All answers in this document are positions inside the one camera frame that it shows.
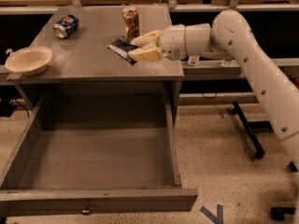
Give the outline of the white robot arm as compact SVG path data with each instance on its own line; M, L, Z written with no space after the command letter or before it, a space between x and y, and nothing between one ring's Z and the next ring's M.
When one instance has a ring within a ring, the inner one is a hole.
M299 90L256 41L247 20L223 10L211 24L174 25L134 38L128 52L138 62L184 58L232 59L253 90L279 142L299 168Z

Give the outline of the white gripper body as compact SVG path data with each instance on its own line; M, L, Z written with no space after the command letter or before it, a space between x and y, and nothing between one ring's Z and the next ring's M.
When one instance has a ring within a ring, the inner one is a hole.
M167 59L171 61L185 59L185 26L179 24L164 29L160 35L159 45Z

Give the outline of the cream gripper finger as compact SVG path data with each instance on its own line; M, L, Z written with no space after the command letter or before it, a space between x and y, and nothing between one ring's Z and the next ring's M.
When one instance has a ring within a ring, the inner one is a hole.
M162 49L154 42L142 48L130 50L128 55L137 62L159 62L164 57Z
M131 44L137 47L144 47L150 43L158 44L161 34L161 30L154 30L134 38Z

